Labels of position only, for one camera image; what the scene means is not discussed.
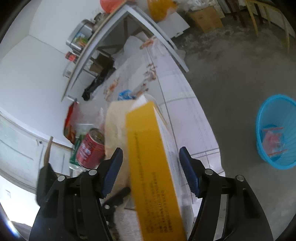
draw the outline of plastic container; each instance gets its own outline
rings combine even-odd
[[[269,97],[256,120],[260,157],[277,169],[296,165],[296,102],[284,95]]]

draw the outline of blue plastic wrapper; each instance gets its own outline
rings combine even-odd
[[[119,93],[117,100],[133,100],[135,98],[136,97],[134,95],[132,95],[131,90],[124,90]]]

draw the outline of silver screw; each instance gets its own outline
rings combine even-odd
[[[242,182],[244,180],[244,177],[242,175],[237,175],[237,180]]]
[[[92,169],[92,170],[89,171],[89,174],[91,176],[94,176],[96,173],[97,173],[96,169]]]
[[[60,175],[60,176],[57,178],[57,180],[58,180],[59,182],[62,182],[63,180],[65,180],[65,176]]]
[[[206,169],[205,170],[205,174],[207,174],[207,175],[212,175],[214,172],[213,172],[213,170],[212,169]]]

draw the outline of can lid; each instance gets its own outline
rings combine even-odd
[[[89,131],[89,136],[94,142],[98,144],[104,144],[105,142],[105,136],[98,128],[91,128]]]

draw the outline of blue gripper pad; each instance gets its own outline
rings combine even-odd
[[[205,167],[200,160],[190,156],[186,147],[180,148],[179,158],[190,190],[197,197],[200,194],[198,178],[205,171]]]
[[[120,148],[116,148],[115,152],[113,153],[112,157],[110,158],[111,165],[104,175],[103,179],[103,189],[102,194],[104,197],[109,194],[113,188],[115,179],[118,175],[120,170],[122,161],[123,161],[123,152]]]

